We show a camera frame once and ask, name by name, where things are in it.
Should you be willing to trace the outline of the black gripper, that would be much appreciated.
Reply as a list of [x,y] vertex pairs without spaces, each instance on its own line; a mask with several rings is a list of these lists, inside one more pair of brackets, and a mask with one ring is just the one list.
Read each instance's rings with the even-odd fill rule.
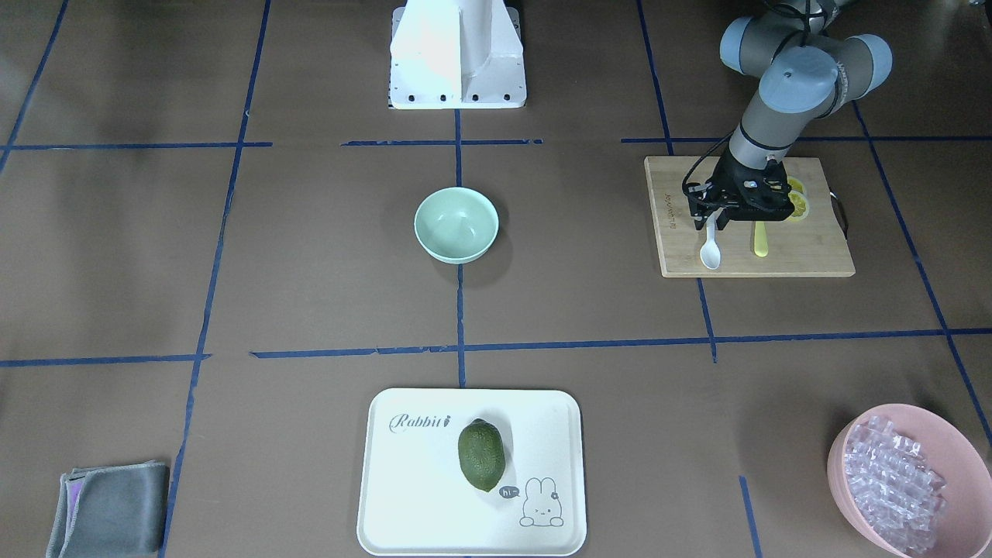
[[[763,169],[753,169],[738,162],[730,152],[724,152],[709,183],[715,187],[715,193],[706,198],[720,206],[715,213],[715,227],[719,232],[731,220],[780,222],[793,211],[786,170],[775,159],[767,161]],[[702,230],[710,215],[708,204],[697,195],[688,195],[688,202],[694,227]]]

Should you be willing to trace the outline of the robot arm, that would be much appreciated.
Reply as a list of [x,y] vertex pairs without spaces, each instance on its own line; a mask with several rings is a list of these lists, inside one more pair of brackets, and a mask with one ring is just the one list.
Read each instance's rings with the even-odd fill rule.
[[784,158],[811,121],[864,98],[889,78],[893,54],[881,36],[839,41],[825,30],[844,1],[779,1],[727,27],[723,64],[758,78],[755,95],[701,183],[683,180],[695,229],[731,220],[780,222],[794,212]]

